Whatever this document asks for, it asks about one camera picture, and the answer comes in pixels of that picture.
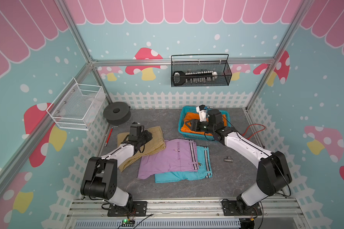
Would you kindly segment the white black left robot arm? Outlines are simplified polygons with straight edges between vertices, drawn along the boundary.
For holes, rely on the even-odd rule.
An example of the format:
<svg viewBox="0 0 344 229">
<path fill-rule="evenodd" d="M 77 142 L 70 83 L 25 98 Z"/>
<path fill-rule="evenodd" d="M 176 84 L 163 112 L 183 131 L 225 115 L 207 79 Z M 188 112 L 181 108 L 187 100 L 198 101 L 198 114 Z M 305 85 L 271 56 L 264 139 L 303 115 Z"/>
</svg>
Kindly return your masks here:
<svg viewBox="0 0 344 229">
<path fill-rule="evenodd" d="M 118 167 L 139 152 L 152 138 L 152 133 L 145 130 L 143 125 L 132 123 L 129 135 L 115 150 L 101 157 L 94 156 L 89 159 L 80 193 L 131 211 L 132 195 L 117 187 Z"/>
</svg>

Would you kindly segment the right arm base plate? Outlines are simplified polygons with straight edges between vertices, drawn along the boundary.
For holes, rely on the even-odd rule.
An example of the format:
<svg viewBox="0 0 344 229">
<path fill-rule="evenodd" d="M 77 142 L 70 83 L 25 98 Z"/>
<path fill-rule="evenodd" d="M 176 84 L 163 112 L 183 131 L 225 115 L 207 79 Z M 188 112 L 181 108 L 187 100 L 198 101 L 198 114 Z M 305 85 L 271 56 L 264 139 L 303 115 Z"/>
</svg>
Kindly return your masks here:
<svg viewBox="0 0 344 229">
<path fill-rule="evenodd" d="M 223 199 L 221 201 L 224 216 L 248 216 L 258 217 L 262 216 L 262 208 L 259 203 L 253 206 L 247 206 L 240 200 Z"/>
</svg>

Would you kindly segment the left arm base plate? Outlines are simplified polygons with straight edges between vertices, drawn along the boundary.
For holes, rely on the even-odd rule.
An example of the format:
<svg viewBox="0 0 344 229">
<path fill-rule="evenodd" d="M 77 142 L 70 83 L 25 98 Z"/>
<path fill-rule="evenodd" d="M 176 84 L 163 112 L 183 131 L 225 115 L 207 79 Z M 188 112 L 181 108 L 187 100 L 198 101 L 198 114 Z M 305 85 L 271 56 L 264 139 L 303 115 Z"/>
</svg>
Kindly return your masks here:
<svg viewBox="0 0 344 229">
<path fill-rule="evenodd" d="M 121 217 L 121 216 L 144 217 L 146 216 L 147 205 L 148 205 L 147 201 L 135 201 L 131 205 L 127 204 L 124 207 L 111 204 L 111 206 L 108 209 L 107 216 L 108 217 Z"/>
</svg>

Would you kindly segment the khaki pants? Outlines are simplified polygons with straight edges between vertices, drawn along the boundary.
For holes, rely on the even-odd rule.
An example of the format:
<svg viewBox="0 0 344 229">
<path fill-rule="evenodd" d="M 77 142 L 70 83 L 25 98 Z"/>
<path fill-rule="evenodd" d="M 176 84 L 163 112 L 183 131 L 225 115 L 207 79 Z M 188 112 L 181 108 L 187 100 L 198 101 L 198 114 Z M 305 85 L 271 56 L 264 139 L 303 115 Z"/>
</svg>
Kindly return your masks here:
<svg viewBox="0 0 344 229">
<path fill-rule="evenodd" d="M 125 168 L 136 162 L 139 158 L 143 156 L 150 156 L 154 155 L 164 149 L 166 149 L 166 143 L 163 138 L 163 132 L 160 126 L 157 127 L 151 127 L 147 129 L 152 134 L 152 140 L 149 141 L 145 146 L 143 146 L 141 149 L 144 149 L 144 152 L 141 153 L 137 151 L 135 155 L 128 158 L 126 161 L 124 161 L 118 169 L 120 172 L 123 172 Z"/>
</svg>

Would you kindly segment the orange pants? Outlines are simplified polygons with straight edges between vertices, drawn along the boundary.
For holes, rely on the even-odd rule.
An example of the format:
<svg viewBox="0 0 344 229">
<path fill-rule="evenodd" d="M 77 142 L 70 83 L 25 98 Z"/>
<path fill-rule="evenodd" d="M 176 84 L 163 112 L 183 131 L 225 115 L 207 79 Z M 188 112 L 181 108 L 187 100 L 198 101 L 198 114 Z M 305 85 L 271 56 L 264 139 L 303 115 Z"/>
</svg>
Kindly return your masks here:
<svg viewBox="0 0 344 229">
<path fill-rule="evenodd" d="M 182 119 L 180 131 L 188 134 L 212 136 L 215 131 L 228 126 L 226 118 L 227 116 L 217 109 L 209 110 L 204 121 L 200 120 L 199 114 L 188 112 Z"/>
</svg>

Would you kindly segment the teal pants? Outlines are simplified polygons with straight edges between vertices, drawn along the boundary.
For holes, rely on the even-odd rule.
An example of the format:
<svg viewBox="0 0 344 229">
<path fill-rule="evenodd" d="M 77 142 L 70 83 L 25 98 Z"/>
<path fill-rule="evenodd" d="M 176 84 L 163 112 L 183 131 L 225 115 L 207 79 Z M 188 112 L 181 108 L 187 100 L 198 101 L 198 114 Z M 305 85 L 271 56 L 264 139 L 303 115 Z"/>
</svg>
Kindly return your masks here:
<svg viewBox="0 0 344 229">
<path fill-rule="evenodd" d="M 196 172 L 166 172 L 154 175 L 155 183 L 172 183 L 183 180 L 194 181 L 212 178 L 213 171 L 210 163 L 209 148 L 197 146 L 199 169 Z"/>
</svg>

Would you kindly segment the teal plastic basket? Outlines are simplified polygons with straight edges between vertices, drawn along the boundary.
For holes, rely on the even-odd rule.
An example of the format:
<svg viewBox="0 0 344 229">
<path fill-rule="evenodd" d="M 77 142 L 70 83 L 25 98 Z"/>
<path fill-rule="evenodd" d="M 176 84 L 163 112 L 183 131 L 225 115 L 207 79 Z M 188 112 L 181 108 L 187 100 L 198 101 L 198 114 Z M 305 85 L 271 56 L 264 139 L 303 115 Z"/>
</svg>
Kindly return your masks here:
<svg viewBox="0 0 344 229">
<path fill-rule="evenodd" d="M 186 118 L 190 119 L 199 119 L 199 115 L 196 112 L 196 107 L 194 106 L 184 106 L 182 108 L 182 111 L 180 113 L 180 119 L 178 122 L 178 132 L 182 134 L 183 137 L 189 138 L 189 139 L 197 139 L 197 140 L 209 140 L 214 141 L 214 138 L 211 134 L 206 134 L 206 137 L 204 136 L 203 132 L 197 132 L 197 133 L 185 133 L 184 132 L 184 122 Z"/>
</svg>

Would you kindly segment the purple pants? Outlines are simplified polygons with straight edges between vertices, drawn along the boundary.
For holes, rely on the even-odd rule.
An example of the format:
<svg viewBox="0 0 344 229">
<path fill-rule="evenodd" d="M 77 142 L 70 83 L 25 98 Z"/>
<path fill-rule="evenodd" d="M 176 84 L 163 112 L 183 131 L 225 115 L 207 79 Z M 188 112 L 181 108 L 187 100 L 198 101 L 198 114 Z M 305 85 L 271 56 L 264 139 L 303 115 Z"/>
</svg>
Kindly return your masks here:
<svg viewBox="0 0 344 229">
<path fill-rule="evenodd" d="M 141 157 L 138 179 L 166 172 L 196 172 L 199 169 L 195 141 L 173 139 L 165 144 L 164 150 Z"/>
</svg>

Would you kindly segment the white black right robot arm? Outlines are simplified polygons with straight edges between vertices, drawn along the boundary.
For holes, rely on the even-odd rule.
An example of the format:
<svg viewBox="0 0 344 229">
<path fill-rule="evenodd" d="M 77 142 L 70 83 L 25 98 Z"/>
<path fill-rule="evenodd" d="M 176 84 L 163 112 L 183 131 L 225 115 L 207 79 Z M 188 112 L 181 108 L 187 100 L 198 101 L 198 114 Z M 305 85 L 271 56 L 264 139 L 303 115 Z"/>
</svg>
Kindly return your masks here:
<svg viewBox="0 0 344 229">
<path fill-rule="evenodd" d="M 250 142 L 233 125 L 225 125 L 229 122 L 218 109 L 208 110 L 201 105 L 196 111 L 198 119 L 184 122 L 190 131 L 211 134 L 215 141 L 235 150 L 257 168 L 256 183 L 237 196 L 237 206 L 242 211 L 289 187 L 292 177 L 282 152 L 271 152 Z"/>
</svg>

